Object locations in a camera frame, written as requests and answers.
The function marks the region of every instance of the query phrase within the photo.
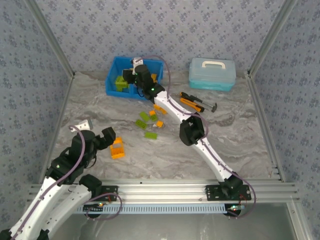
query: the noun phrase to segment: plastic case handle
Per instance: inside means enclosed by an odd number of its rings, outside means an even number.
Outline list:
[[[205,68],[207,64],[220,65],[222,69],[226,69],[226,65],[221,61],[204,61],[202,67]]]

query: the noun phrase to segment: marble surface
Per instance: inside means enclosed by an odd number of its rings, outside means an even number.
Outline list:
[[[156,132],[157,140],[144,138],[144,131],[135,125],[141,111],[153,109],[147,100],[107,96],[106,72],[77,72],[73,81],[61,129],[52,156],[70,146],[74,133],[68,125],[91,119],[93,131],[100,134],[113,127],[122,137],[125,157],[112,159],[110,150],[97,154],[93,168],[85,174],[100,179],[156,178],[156,179],[215,179],[215,175],[197,152],[184,145],[179,138],[179,124],[166,114],[157,113],[164,122],[162,128],[148,123],[147,131]],[[168,84],[167,74],[162,80]],[[230,92],[189,88],[187,72],[172,73],[171,96],[179,101],[179,92],[197,96],[210,103],[217,102],[215,113],[201,113],[209,124],[208,139],[221,158],[245,178],[268,178],[272,164],[268,157],[255,108],[244,78],[237,78]]]

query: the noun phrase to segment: screwdriver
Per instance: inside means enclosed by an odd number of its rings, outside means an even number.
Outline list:
[[[180,98],[180,102],[192,107],[193,109],[195,109],[199,113],[203,113],[203,111],[205,110],[205,108],[203,106],[201,106],[201,105],[199,105],[199,104],[197,104],[197,103],[195,103],[193,101],[190,101],[188,99],[185,99],[183,97]]]
[[[214,112],[217,110],[217,108],[218,108],[217,103],[215,103],[215,105],[210,105],[210,104],[202,101],[201,99],[197,98],[196,96],[188,95],[188,94],[186,94],[186,93],[183,92],[183,91],[180,92],[180,96],[181,96],[183,99],[189,100],[189,101],[191,101],[191,102],[193,102],[193,103],[195,103],[195,104],[199,104],[199,105],[200,105],[200,104],[205,104],[205,105],[207,105],[208,107],[210,107],[211,112],[213,112],[213,113],[214,113]]]

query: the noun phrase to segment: wall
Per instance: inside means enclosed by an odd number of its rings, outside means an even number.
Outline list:
[[[0,1],[0,230],[39,180],[69,80],[23,0]]]
[[[320,3],[299,0],[254,77],[288,181],[320,239]]]
[[[114,56],[193,57],[251,65],[283,0],[37,0],[74,71],[106,71]]]

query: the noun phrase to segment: green block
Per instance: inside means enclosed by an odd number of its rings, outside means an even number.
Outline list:
[[[146,114],[144,111],[140,112],[140,117],[143,119],[143,121],[148,122],[150,120],[148,114]]]
[[[115,80],[115,86],[125,89],[128,87],[128,83],[124,80],[123,76],[118,76]]]
[[[135,125],[137,125],[139,128],[141,128],[143,130],[145,130],[147,128],[147,124],[144,121],[141,121],[140,119],[135,121]]]
[[[158,134],[156,134],[155,132],[149,132],[149,131],[147,131],[147,132],[144,134],[144,137],[147,138],[147,139],[157,139]]]
[[[156,114],[150,116],[152,122],[158,121],[158,117]]]

